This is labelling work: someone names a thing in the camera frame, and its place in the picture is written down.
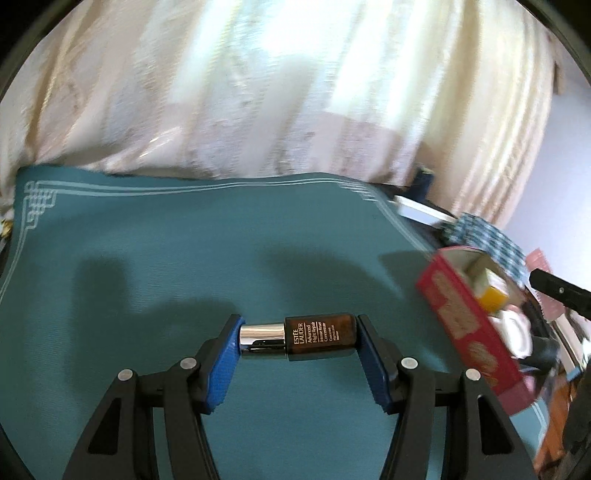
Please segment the teal cloth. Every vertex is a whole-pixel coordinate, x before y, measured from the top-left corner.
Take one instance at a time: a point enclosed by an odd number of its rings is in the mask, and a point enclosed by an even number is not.
[[[380,193],[342,177],[21,170],[0,283],[0,422],[37,480],[58,480],[118,371],[167,369],[231,313],[248,323],[366,313],[403,354],[460,371],[414,287],[429,256]],[[438,408],[430,479],[444,419]],[[161,413],[155,420],[170,480]],[[224,480],[377,479],[395,417],[374,403],[353,355],[240,361],[204,424]],[[527,419],[522,429],[540,432]]]

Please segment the red cardboard box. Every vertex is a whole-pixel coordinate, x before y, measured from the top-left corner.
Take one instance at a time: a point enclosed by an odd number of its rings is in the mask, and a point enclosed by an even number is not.
[[[437,313],[462,361],[476,368],[497,394],[504,410],[513,415],[535,400],[518,364],[491,325],[488,313],[457,271],[490,268],[505,280],[509,302],[520,306],[525,296],[490,256],[470,247],[448,247],[437,251],[417,282],[431,308]]]

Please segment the beige fabric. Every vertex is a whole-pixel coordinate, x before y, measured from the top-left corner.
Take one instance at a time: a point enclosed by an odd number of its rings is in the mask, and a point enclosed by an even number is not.
[[[514,0],[84,0],[0,103],[1,209],[19,166],[197,178],[326,171],[503,224],[552,93]]]

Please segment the blue gripper pad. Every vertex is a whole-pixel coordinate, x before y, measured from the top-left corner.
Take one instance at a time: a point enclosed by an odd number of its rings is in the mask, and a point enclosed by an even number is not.
[[[388,375],[362,322],[357,321],[359,347],[357,353],[375,402],[387,412],[393,404],[388,389]]]
[[[205,403],[207,409],[210,411],[213,411],[226,398],[226,392],[234,375],[236,364],[240,360],[238,334],[240,333],[240,327],[244,323],[245,321],[242,317],[237,319],[230,334],[226,337],[225,345],[220,348],[220,354],[209,374]]]

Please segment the brown glass bottle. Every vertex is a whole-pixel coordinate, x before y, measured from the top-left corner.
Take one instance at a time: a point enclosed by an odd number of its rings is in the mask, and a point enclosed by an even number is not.
[[[285,350],[292,361],[348,355],[356,341],[357,322],[349,313],[285,319]]]
[[[288,317],[283,324],[243,325],[243,355],[287,355],[291,361],[343,356],[355,350],[357,322],[350,313]]]

